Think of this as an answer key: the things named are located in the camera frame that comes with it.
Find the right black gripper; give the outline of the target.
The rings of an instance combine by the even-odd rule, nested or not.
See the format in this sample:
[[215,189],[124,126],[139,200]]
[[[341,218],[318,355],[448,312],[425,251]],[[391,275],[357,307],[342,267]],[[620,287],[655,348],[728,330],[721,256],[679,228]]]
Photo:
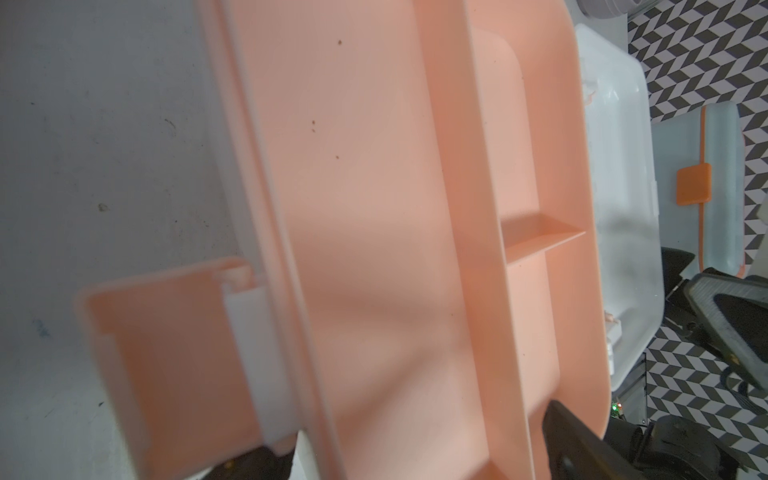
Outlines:
[[[661,248],[664,293],[683,280],[694,253]],[[709,344],[743,380],[767,388],[767,279],[702,273],[684,295]],[[735,479],[738,453],[704,426],[667,415],[642,427],[609,420],[604,441],[648,479]]]

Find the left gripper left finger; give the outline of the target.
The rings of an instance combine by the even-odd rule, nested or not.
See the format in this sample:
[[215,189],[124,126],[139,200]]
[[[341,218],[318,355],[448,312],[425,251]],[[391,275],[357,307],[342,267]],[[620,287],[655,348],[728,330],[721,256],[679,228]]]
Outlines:
[[294,451],[277,455],[262,446],[215,466],[203,480],[288,480]]

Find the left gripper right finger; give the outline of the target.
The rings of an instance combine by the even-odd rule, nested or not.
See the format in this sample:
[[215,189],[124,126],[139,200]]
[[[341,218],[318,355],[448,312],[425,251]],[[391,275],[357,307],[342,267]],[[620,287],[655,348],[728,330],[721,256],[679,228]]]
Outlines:
[[549,402],[542,429],[553,479],[644,479],[558,400]]

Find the white first aid box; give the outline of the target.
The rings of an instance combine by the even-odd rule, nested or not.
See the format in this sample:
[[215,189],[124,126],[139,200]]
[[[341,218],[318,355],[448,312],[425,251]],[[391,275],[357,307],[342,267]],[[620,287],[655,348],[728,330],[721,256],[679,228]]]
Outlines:
[[[582,69],[613,414],[645,418],[626,384],[660,323],[658,201],[639,64],[584,25]],[[262,446],[320,479],[265,269],[221,258],[88,291],[82,319],[140,479],[202,479]],[[619,401],[627,400],[622,407]]]

